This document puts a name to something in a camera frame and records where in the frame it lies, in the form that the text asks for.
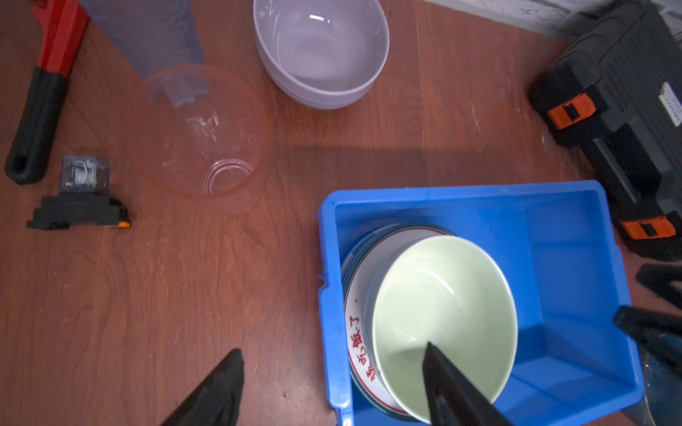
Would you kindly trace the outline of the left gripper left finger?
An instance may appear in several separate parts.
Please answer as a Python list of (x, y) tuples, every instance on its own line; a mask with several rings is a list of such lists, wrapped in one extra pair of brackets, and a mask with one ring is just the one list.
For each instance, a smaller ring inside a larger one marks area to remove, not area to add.
[(162, 425), (236, 425), (244, 378), (242, 351), (232, 349)]

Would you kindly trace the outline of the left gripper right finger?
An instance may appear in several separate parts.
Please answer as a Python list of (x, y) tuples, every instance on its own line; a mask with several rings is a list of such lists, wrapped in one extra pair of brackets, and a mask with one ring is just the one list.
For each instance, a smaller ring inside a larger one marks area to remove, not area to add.
[(432, 426), (512, 426), (431, 342), (426, 346), (422, 372)]

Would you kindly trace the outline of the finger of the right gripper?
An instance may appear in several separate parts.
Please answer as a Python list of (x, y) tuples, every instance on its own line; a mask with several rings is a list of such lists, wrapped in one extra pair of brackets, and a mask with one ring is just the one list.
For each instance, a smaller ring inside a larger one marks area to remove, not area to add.
[(613, 323), (673, 373), (681, 372), (681, 350), (662, 338), (681, 337), (680, 316), (623, 305)]
[(675, 282), (681, 282), (680, 266), (644, 264), (637, 272), (635, 280), (669, 304), (682, 308), (681, 290), (674, 286)]

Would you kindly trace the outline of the light green bowl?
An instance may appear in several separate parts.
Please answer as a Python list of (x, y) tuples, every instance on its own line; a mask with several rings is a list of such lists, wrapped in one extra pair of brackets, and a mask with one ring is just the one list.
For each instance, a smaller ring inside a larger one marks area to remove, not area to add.
[(428, 344), (489, 401), (511, 375), (518, 319), (502, 270), (478, 245), (438, 235), (394, 250), (365, 298), (363, 332), (390, 395), (419, 422), (431, 421), (422, 364)]

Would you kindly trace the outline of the orange sunburst white plate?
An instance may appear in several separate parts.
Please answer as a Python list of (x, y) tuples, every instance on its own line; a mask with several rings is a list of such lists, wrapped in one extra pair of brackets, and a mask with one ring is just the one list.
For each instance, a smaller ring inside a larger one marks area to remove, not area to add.
[(368, 346), (362, 331), (364, 299), (374, 274), (386, 257), (404, 245), (433, 236), (437, 236), (436, 232), (426, 229), (391, 233), (366, 246), (348, 270), (350, 278), (347, 283), (350, 287), (344, 296), (344, 307), (348, 320), (346, 340), (353, 391), (360, 397), (363, 408), (373, 406), (384, 415), (403, 422), (415, 422), (416, 419), (405, 412), (390, 395), (369, 360)]

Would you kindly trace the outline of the lavender bowl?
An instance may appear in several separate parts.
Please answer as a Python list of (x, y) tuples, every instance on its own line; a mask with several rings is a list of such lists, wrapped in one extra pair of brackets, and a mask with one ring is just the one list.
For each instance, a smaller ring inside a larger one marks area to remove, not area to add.
[(266, 71), (291, 99), (310, 108), (350, 106), (385, 67), (390, 31), (376, 0), (257, 0), (252, 14)]

